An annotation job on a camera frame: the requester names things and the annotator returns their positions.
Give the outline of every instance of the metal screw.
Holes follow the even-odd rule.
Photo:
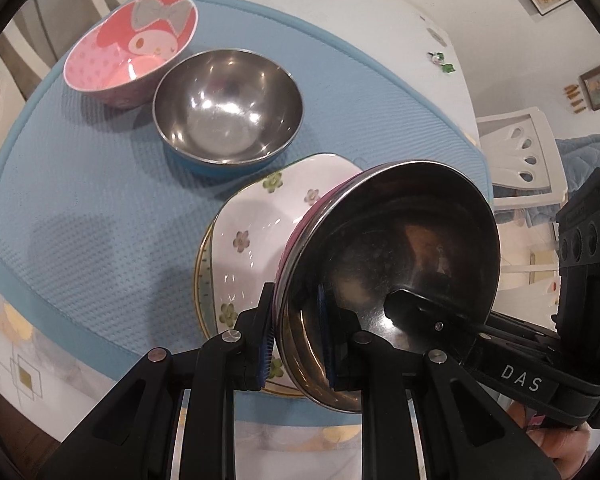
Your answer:
[[[160,347],[152,348],[151,350],[149,350],[147,357],[149,358],[149,361],[151,361],[152,363],[159,363],[165,357],[167,357],[167,351],[164,348],[160,348]]]
[[[446,361],[446,354],[442,350],[431,350],[429,351],[430,361],[441,365]]]
[[[237,341],[240,341],[241,337],[242,334],[237,330],[227,330],[226,332],[222,333],[222,341],[225,341],[227,343],[235,343]]]
[[[353,335],[353,341],[358,343],[359,345],[366,345],[371,343],[371,336],[368,332],[356,332]]]

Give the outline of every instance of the blue bowl exterior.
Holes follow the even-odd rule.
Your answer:
[[[170,146],[165,143],[164,150],[169,157],[171,157],[176,163],[181,165],[186,170],[189,170],[191,173],[198,174],[200,176],[207,176],[210,178],[216,178],[218,180],[229,180],[232,178],[237,178],[239,176],[246,176],[248,174],[257,173],[262,170],[264,167],[268,166],[272,163],[282,152],[277,153],[271,157],[268,157],[264,160],[256,162],[254,164],[241,164],[239,166],[236,165],[221,165],[210,166],[209,164],[203,164],[202,162],[196,162],[194,160],[190,160],[190,158],[186,158],[180,155],[178,152],[173,150]]]

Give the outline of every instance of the green flower pattern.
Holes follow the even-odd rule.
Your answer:
[[[285,374],[285,371],[282,368],[282,359],[272,359],[271,360],[271,368],[269,369],[269,377],[268,379],[273,379],[276,377],[282,377]]]
[[[220,317],[218,317],[220,323],[224,323],[229,328],[233,328],[235,321],[238,319],[238,313],[235,311],[233,303],[223,303],[220,306]]]
[[[277,188],[282,186],[282,171],[271,173],[262,181],[262,187],[269,193],[273,193]]]

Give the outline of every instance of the bowl rim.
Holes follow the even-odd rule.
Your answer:
[[[237,162],[223,162],[222,160],[213,160],[211,158],[205,158],[203,156],[193,155],[192,153],[185,152],[184,150],[181,150],[181,149],[177,148],[176,146],[173,146],[171,141],[167,138],[167,136],[162,131],[160,124],[158,123],[158,119],[155,116],[155,103],[156,103],[156,100],[158,97],[158,92],[160,91],[160,87],[162,86],[162,83],[167,78],[167,76],[173,70],[176,70],[177,67],[179,67],[181,64],[183,64],[197,56],[209,54],[210,52],[242,52],[245,54],[251,54],[253,56],[261,57],[262,59],[265,59],[266,61],[273,63],[280,70],[282,70],[282,72],[284,72],[286,74],[286,76],[289,79],[291,79],[291,82],[296,87],[296,90],[298,91],[298,96],[300,97],[300,106],[301,106],[300,120],[298,121],[298,126],[296,126],[296,130],[291,134],[291,136],[289,136],[289,138],[282,145],[277,147],[272,152],[267,153],[266,155],[261,155],[261,156],[255,157],[255,158],[250,158],[248,160],[240,160]],[[172,66],[169,70],[167,70],[167,72],[160,79],[160,82],[158,83],[158,86],[155,89],[154,98],[152,100],[151,112],[152,112],[152,116],[154,117],[155,127],[158,130],[158,133],[160,134],[160,136],[162,137],[162,140],[166,143],[166,145],[171,150],[173,150],[179,156],[186,158],[187,160],[190,160],[191,162],[199,163],[208,168],[240,168],[240,167],[244,167],[244,166],[251,166],[253,164],[258,164],[260,162],[263,162],[264,160],[274,158],[275,156],[277,156],[281,152],[283,152],[291,144],[291,142],[296,138],[298,131],[302,127],[302,122],[304,121],[304,99],[302,98],[302,92],[300,90],[300,87],[298,86],[298,83],[293,78],[293,76],[282,65],[280,65],[279,63],[276,63],[272,59],[269,59],[268,57],[263,56],[262,54],[258,54],[257,52],[254,52],[253,50],[248,50],[246,48],[210,48],[207,50],[202,50],[201,52],[197,52],[197,53],[193,54],[192,56],[186,57],[185,59],[179,61],[174,66]]]
[[[85,94],[93,94],[93,93],[105,92],[105,91],[108,92],[110,90],[119,89],[119,88],[121,88],[123,86],[129,85],[131,83],[135,83],[137,81],[141,81],[141,80],[147,78],[148,76],[153,75],[156,71],[164,68],[165,65],[167,65],[167,63],[170,63],[174,59],[176,59],[176,57],[178,57],[180,54],[182,54],[184,52],[184,50],[189,46],[189,43],[191,43],[191,40],[193,39],[193,35],[196,33],[196,29],[198,28],[198,23],[200,22],[200,13],[198,12],[198,6],[196,5],[196,3],[193,0],[188,0],[189,3],[191,4],[192,8],[196,11],[196,20],[193,23],[193,28],[191,29],[191,34],[189,35],[189,38],[187,39],[187,41],[182,45],[182,47],[180,49],[178,49],[173,54],[173,56],[171,57],[171,59],[166,60],[161,65],[155,67],[152,70],[149,70],[149,72],[147,72],[146,74],[141,75],[140,77],[136,77],[135,79],[132,79],[130,81],[125,81],[125,82],[119,83],[117,85],[107,86],[106,88],[85,89],[85,88],[80,88],[80,87],[78,87],[78,86],[73,85],[72,83],[70,83],[69,80],[67,79],[67,75],[66,75],[66,64],[69,61],[69,59],[71,59],[71,56],[74,54],[74,51],[78,47],[78,45],[80,45],[84,41],[84,38],[86,38],[89,34],[91,34],[92,32],[94,32],[95,30],[98,30],[99,28],[101,28],[114,14],[116,14],[121,9],[123,9],[123,7],[126,7],[126,6],[129,6],[131,4],[134,4],[137,1],[138,0],[130,0],[126,4],[123,4],[123,5],[115,8],[114,10],[112,10],[111,13],[106,16],[106,18],[104,18],[100,22],[96,23],[85,34],[83,34],[78,41],[75,42],[74,46],[71,47],[71,50],[69,51],[69,54],[66,56],[66,59],[64,60],[64,65],[62,66],[62,78],[64,78],[64,82],[67,84],[67,86],[69,88],[71,88],[72,90],[75,90],[77,92],[82,92],[82,93],[85,93]]]
[[[290,346],[295,346],[296,342],[293,338],[291,338],[291,339],[285,338],[283,330],[282,330],[285,319],[288,319],[288,291],[289,291],[289,286],[291,284],[291,279],[293,277],[293,274],[296,271],[296,268],[298,266],[300,258],[304,254],[304,251],[305,251],[307,245],[310,243],[312,237],[315,235],[315,232],[324,223],[325,218],[327,218],[327,216],[330,215],[331,212],[333,212],[334,209],[336,209],[340,205],[340,203],[343,202],[351,193],[353,193],[355,190],[357,190],[360,186],[366,184],[369,180],[377,177],[379,174],[384,173],[385,171],[391,171],[391,170],[394,170],[395,168],[399,168],[399,167],[403,167],[403,166],[418,166],[421,164],[434,165],[434,166],[441,168],[442,170],[451,171],[451,172],[455,173],[457,176],[459,176],[460,178],[462,178],[464,181],[468,182],[471,186],[473,186],[475,188],[475,191],[477,193],[476,196],[483,197],[483,199],[484,199],[483,205],[486,207],[485,212],[487,210],[490,210],[493,213],[491,204],[489,204],[488,200],[480,192],[480,190],[475,185],[475,183],[467,175],[465,175],[463,172],[459,171],[458,169],[454,168],[450,164],[440,162],[437,160],[429,160],[426,158],[414,158],[414,159],[407,159],[407,160],[397,160],[397,161],[393,161],[393,162],[385,162],[385,163],[379,164],[377,166],[374,166],[372,168],[368,168],[367,170],[362,171],[361,173],[352,177],[349,181],[344,182],[339,189],[336,189],[336,191],[333,193],[333,195],[328,197],[327,200],[325,200],[322,203],[319,203],[319,202],[316,203],[317,208],[314,211],[313,215],[309,218],[309,221],[307,222],[307,224],[305,224],[302,227],[300,227],[301,224],[298,224],[296,226],[296,229],[300,230],[300,234],[299,234],[298,238],[296,238],[296,240],[292,244],[292,247],[291,247],[290,251],[288,252],[288,254],[286,255],[286,258],[285,258],[285,254],[283,253],[283,256],[280,260],[279,267],[278,267],[278,273],[276,275],[276,281],[275,281],[276,286],[275,286],[274,295],[273,295],[273,299],[272,299],[272,323],[273,323],[273,329],[274,329],[276,343],[278,345],[278,352],[280,354],[280,358],[282,359],[283,365],[285,366],[285,369],[286,369],[289,377],[291,378],[293,384],[295,384],[296,388],[298,388],[298,390],[300,390],[302,393],[304,393],[305,396],[307,396],[313,402],[315,402],[316,404],[318,404],[324,408],[328,408],[330,410],[333,410],[336,412],[341,412],[341,413],[361,413],[360,410],[349,411],[349,410],[345,410],[341,407],[332,406],[332,405],[328,404],[327,402],[323,402],[323,400],[318,399],[317,397],[314,397],[310,393],[310,391],[304,385],[302,385],[301,381],[299,381],[298,378],[296,378],[296,375],[291,373],[291,371],[290,371],[292,369],[292,367],[290,366],[291,358],[290,358],[290,355],[288,354],[288,352],[290,351]],[[496,226],[495,219],[493,219],[493,227],[497,233],[497,226]],[[500,256],[500,245],[498,244],[498,260],[499,260],[499,256]],[[493,291],[493,297],[491,298],[492,304],[493,304],[494,298],[497,293],[497,283],[498,282],[496,280],[496,286]],[[301,362],[301,364],[296,366],[295,368],[304,368],[304,363]]]

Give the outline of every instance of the gray bow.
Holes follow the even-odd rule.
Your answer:
[[[158,20],[165,20],[179,36],[187,24],[190,10],[191,4],[187,0],[171,5],[163,5],[159,0],[138,0],[131,11],[131,27],[141,30]]]

